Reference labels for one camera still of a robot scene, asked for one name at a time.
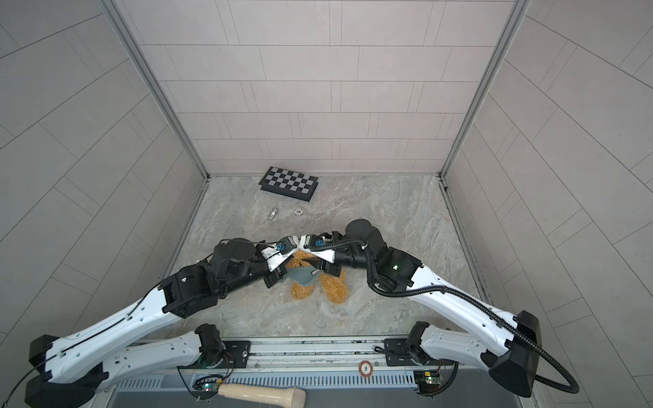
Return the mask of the grey-green teddy sweater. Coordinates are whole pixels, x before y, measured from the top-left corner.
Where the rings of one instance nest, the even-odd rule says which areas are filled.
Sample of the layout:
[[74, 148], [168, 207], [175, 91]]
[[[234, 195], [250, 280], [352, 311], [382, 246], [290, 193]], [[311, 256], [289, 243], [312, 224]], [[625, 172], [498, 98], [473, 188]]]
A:
[[318, 280], [319, 275], [321, 270], [313, 266], [299, 266], [287, 270], [288, 278], [301, 287], [310, 287]]

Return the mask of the tan teddy bear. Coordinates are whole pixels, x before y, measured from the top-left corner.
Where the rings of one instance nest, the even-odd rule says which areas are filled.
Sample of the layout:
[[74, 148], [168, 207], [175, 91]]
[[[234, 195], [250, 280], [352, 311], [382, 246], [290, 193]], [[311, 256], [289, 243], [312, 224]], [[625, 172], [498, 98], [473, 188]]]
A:
[[[313, 266], [311, 263], [303, 262], [300, 255], [300, 251], [292, 255], [292, 258], [290, 258], [290, 261], [286, 264], [287, 269], [299, 266]], [[316, 290], [316, 286], [319, 285], [331, 303], [343, 304], [350, 295], [349, 288], [345, 282], [345, 277], [345, 270], [341, 272], [340, 277], [328, 275], [322, 271], [318, 280], [310, 287], [301, 287], [299, 284], [291, 280], [291, 296], [295, 300], [307, 299]]]

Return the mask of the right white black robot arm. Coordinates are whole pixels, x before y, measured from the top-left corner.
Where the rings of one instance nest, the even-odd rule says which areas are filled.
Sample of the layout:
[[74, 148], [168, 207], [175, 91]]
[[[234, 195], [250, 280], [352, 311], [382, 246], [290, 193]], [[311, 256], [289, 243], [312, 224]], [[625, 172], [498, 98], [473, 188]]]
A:
[[442, 329], [416, 324], [408, 354], [427, 359], [455, 360], [488, 371], [504, 389], [532, 396], [540, 356], [529, 346], [541, 345], [539, 320], [523, 310], [511, 314], [479, 301], [450, 284], [421, 260], [388, 246], [378, 228], [365, 219], [349, 223], [344, 234], [306, 236], [301, 247], [330, 264], [367, 272], [367, 285], [388, 298], [409, 298], [433, 309], [462, 328], [470, 338], [448, 340]]

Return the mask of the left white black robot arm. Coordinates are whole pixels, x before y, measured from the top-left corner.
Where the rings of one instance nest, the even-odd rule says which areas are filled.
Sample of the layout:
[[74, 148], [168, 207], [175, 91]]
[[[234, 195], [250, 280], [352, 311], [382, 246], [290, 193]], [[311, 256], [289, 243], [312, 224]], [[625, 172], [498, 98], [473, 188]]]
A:
[[215, 306], [258, 280], [269, 286], [296, 253], [292, 237], [279, 242], [224, 240], [211, 255], [154, 285], [140, 300], [64, 338], [32, 341], [29, 361], [38, 372], [26, 385], [30, 407], [80, 407], [113, 384], [160, 368], [233, 367], [219, 329], [201, 324], [176, 338], [136, 345], [165, 326]]

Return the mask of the folded black white chessboard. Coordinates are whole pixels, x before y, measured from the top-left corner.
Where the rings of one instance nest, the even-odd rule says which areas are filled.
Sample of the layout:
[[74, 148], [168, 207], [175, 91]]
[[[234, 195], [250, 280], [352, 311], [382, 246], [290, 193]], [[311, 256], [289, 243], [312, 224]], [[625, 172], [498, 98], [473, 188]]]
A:
[[292, 170], [270, 167], [259, 182], [261, 190], [309, 202], [318, 187], [318, 178]]

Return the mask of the round red white sticker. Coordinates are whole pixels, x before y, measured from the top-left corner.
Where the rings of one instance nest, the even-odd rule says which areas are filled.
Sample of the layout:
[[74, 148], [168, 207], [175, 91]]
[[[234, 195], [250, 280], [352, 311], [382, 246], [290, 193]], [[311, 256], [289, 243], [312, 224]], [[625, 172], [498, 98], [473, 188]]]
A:
[[364, 360], [360, 363], [358, 370], [362, 377], [369, 378], [373, 374], [372, 363], [368, 360]]

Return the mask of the left green circuit board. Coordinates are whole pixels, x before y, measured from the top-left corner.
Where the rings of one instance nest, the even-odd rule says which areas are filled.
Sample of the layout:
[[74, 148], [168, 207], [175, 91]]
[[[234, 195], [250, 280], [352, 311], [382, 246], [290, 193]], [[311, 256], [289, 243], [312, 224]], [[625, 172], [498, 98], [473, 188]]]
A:
[[221, 375], [201, 377], [194, 382], [192, 390], [200, 401], [208, 401], [218, 394], [223, 382], [224, 377]]

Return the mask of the green circuit board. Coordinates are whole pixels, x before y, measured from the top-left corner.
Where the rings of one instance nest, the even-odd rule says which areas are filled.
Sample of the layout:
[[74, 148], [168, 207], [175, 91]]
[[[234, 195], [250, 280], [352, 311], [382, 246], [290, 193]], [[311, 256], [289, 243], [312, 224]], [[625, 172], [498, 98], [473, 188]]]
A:
[[439, 372], [414, 371], [416, 393], [423, 397], [431, 397], [440, 393], [442, 377]]
[[208, 401], [218, 394], [223, 382], [224, 377], [221, 375], [201, 377], [194, 382], [192, 390], [200, 401]]

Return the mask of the right green circuit board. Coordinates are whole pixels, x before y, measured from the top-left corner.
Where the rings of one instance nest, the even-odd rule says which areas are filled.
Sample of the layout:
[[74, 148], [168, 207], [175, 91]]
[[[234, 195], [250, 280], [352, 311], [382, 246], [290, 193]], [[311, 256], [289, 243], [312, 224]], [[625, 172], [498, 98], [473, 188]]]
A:
[[442, 377], [439, 372], [414, 371], [416, 393], [423, 397], [431, 397], [440, 393]]

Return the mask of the aluminium mounting rail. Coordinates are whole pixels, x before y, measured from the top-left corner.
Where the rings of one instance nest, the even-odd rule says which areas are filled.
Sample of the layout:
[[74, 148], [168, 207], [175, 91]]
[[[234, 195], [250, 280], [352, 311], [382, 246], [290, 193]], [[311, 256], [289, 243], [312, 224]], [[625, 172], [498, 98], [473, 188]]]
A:
[[[409, 354], [424, 367], [455, 361], [466, 367], [489, 370], [514, 356], [515, 342], [505, 339], [496, 347], [485, 345], [467, 333], [444, 331], [435, 326], [417, 327], [407, 337]], [[246, 368], [254, 371], [355, 370], [364, 360], [387, 367], [384, 339], [359, 338], [255, 338]], [[214, 329], [206, 334], [191, 331], [183, 336], [125, 346], [99, 356], [97, 364], [112, 381], [168, 367], [203, 369], [210, 357], [224, 351], [224, 341]]]

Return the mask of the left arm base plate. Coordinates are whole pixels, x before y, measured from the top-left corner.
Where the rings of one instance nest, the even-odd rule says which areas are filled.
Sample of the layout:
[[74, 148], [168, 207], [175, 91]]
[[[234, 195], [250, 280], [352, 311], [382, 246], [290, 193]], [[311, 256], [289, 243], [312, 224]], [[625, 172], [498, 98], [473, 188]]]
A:
[[248, 365], [252, 343], [248, 340], [231, 340], [224, 342], [224, 351], [218, 357], [210, 357], [209, 363], [203, 363], [206, 370], [244, 369]]

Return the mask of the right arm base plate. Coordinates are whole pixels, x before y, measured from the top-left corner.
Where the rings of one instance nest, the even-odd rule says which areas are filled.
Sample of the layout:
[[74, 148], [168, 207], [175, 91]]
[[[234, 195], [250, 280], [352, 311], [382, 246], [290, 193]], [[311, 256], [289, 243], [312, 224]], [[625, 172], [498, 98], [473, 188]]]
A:
[[420, 367], [409, 354], [407, 338], [386, 338], [383, 349], [388, 367]]

